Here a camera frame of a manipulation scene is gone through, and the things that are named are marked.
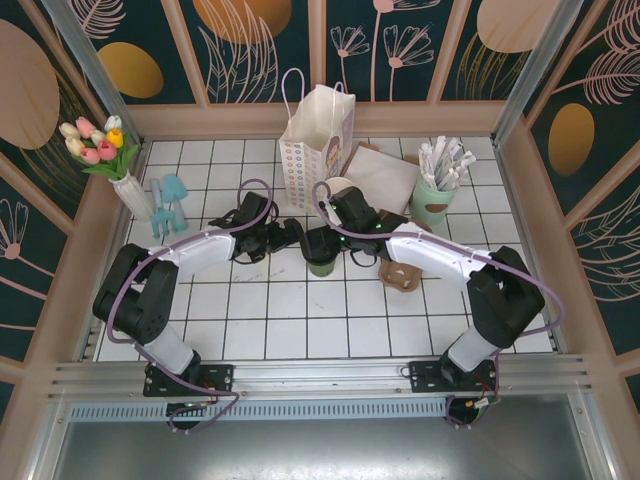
white vase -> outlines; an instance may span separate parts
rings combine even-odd
[[[127,172],[127,176],[121,180],[111,180],[113,189],[116,191],[120,200],[127,206],[133,216],[141,222],[151,220],[153,214],[153,205],[151,199],[140,186],[138,179]]]

shopping bag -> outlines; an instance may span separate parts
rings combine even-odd
[[[292,71],[302,79],[301,100],[293,116],[284,90]],[[317,85],[305,97],[304,75],[297,68],[283,75],[281,87],[289,114],[287,129],[278,142],[287,201],[301,214],[315,214],[311,188],[320,180],[340,175],[351,153],[356,97],[345,94],[340,82],[336,88]]]

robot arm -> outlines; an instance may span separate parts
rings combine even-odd
[[[267,253],[297,241],[305,259],[315,264],[329,263],[343,250],[364,251],[429,271],[468,291],[473,326],[440,359],[441,375],[455,390],[465,377],[473,375],[485,358],[500,348],[510,347],[544,306],[535,286],[447,248],[451,245],[466,249],[454,242],[438,237],[435,238],[440,245],[422,241],[432,235],[399,215],[378,215],[355,187],[339,192],[330,200],[331,208],[346,230],[358,234],[407,233],[414,237],[363,239],[341,235],[329,226],[304,232],[295,219],[285,220],[284,228],[277,222],[262,222],[241,232],[225,233],[225,227],[243,225],[256,218],[264,206],[265,199],[250,192],[237,211],[214,221],[214,230],[208,230],[207,235],[152,261],[136,278],[136,282],[144,283],[142,291],[127,290],[116,312],[114,328],[134,339],[172,373],[196,383],[200,358],[167,325],[175,286],[181,279],[242,253],[260,261]],[[120,250],[94,302],[96,317],[107,320],[125,279],[149,253],[162,248],[145,250],[126,245]],[[509,248],[502,247],[497,253],[475,251],[475,254],[491,256],[494,261],[526,272],[517,252]]]

white tile floor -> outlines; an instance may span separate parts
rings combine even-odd
[[[424,138],[355,139],[401,157],[416,155]],[[442,237],[475,248],[509,245],[523,253],[511,208],[487,138],[463,138],[478,157],[471,183],[458,192],[445,221],[434,228]],[[149,224],[133,221],[127,243],[170,244],[196,233],[211,218],[236,206],[241,180],[262,178],[276,185],[281,217],[287,207],[280,188],[281,167],[275,140],[155,142],[143,178],[177,173],[189,188],[182,205],[189,229],[154,239]],[[321,221],[299,217],[303,226]],[[370,257],[356,254],[367,265]],[[421,288],[403,294],[383,287],[378,265],[363,268],[340,254],[334,272],[311,275],[297,246],[255,265],[227,262],[194,275],[176,288],[171,326],[204,360],[305,359],[440,355],[469,326],[466,293],[429,272]],[[539,316],[530,328],[540,326]],[[547,334],[519,339],[513,353],[550,352]],[[138,358],[128,346],[101,338],[98,361]]]

green paper cup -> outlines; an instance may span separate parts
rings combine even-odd
[[[327,275],[331,275],[331,272],[333,272],[333,269],[336,265],[336,260],[334,258],[332,261],[328,263],[316,263],[316,264],[307,262],[307,265],[309,265],[309,272],[311,272],[312,275],[322,278],[322,277],[326,277]]]
[[[411,217],[422,220],[430,227],[442,223],[457,191],[457,188],[445,192],[434,190],[419,177],[409,203]]]

